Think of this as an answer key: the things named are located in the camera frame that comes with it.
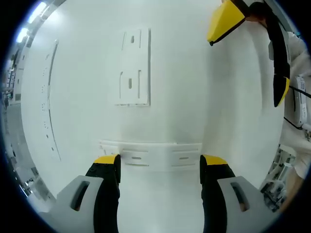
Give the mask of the person's right hand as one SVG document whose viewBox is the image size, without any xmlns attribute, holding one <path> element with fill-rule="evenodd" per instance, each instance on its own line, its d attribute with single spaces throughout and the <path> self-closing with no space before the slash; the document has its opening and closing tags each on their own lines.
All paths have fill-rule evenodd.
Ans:
<svg viewBox="0 0 311 233">
<path fill-rule="evenodd" d="M 267 28 L 266 17 L 264 16 L 258 16 L 255 14 L 251 14 L 250 16 L 246 17 L 245 20 L 250 21 L 250 22 L 257 22 L 263 27 Z"/>
</svg>

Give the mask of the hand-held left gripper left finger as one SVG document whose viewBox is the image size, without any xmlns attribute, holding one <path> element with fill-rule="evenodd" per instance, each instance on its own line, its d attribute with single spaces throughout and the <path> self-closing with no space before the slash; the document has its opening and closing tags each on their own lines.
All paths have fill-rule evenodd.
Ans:
<svg viewBox="0 0 311 233">
<path fill-rule="evenodd" d="M 96 159 L 56 198 L 56 225 L 62 233 L 117 233 L 121 156 Z"/>
</svg>

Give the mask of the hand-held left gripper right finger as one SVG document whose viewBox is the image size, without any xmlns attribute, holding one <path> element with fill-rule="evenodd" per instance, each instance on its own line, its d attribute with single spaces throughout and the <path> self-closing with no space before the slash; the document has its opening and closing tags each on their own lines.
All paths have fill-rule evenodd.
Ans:
<svg viewBox="0 0 311 233">
<path fill-rule="evenodd" d="M 201 155 L 200 183 L 205 233 L 265 231 L 263 195 L 244 177 L 235 176 L 224 159 Z"/>
</svg>

